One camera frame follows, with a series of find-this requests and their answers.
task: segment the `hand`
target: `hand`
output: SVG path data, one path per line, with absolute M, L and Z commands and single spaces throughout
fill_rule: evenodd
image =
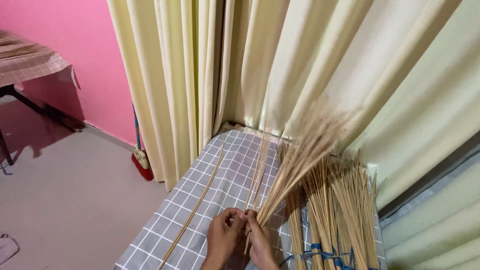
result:
M 247 210 L 247 229 L 245 235 L 251 232 L 252 246 L 250 247 L 250 258 L 259 270 L 279 270 L 275 263 L 270 245 L 268 228 L 260 228 L 257 222 L 257 213 Z
M 218 270 L 227 262 L 245 225 L 244 218 L 245 213 L 238 208 L 227 208 L 213 218 L 207 233 L 207 256 L 201 270 Z

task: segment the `gray tiled floor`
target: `gray tiled floor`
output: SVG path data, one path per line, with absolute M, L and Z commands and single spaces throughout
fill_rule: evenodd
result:
M 112 269 L 168 194 L 130 151 L 18 101 L 0 104 L 0 128 L 16 159 L 0 170 L 0 231 L 21 249 L 0 270 Z

